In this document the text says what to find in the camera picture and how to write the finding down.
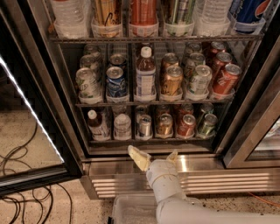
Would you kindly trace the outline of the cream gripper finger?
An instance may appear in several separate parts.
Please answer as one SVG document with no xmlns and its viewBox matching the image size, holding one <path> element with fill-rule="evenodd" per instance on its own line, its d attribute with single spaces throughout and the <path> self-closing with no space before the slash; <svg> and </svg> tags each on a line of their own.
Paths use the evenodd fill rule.
<svg viewBox="0 0 280 224">
<path fill-rule="evenodd" d="M 133 159 L 137 167 L 146 172 L 151 164 L 151 155 L 139 150 L 137 147 L 129 145 L 128 146 L 129 156 Z"/>
<path fill-rule="evenodd" d="M 166 160 L 167 160 L 168 162 L 171 162 L 171 163 L 175 164 L 176 161 L 177 161 L 177 157 L 178 157 L 178 152 L 177 152 L 176 150 L 174 150 L 174 151 L 166 158 Z"/>
</svg>

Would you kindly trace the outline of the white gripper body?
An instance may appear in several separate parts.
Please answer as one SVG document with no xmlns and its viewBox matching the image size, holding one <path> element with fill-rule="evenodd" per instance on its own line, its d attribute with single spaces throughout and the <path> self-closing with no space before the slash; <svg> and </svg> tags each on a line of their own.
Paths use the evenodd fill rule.
<svg viewBox="0 0 280 224">
<path fill-rule="evenodd" d="M 163 159 L 154 160 L 146 172 L 146 178 L 157 203 L 170 197 L 180 200 L 186 198 L 175 164 Z"/>
</svg>

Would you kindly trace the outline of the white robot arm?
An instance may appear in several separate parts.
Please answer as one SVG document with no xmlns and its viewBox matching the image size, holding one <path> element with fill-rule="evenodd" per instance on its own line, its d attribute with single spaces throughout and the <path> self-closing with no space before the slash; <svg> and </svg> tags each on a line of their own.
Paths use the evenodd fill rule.
<svg viewBox="0 0 280 224">
<path fill-rule="evenodd" d="M 167 159 L 151 161 L 151 155 L 128 146 L 129 156 L 146 173 L 157 202 L 157 224 L 280 224 L 280 216 L 262 213 L 217 211 L 192 205 L 179 183 L 176 151 Z"/>
</svg>

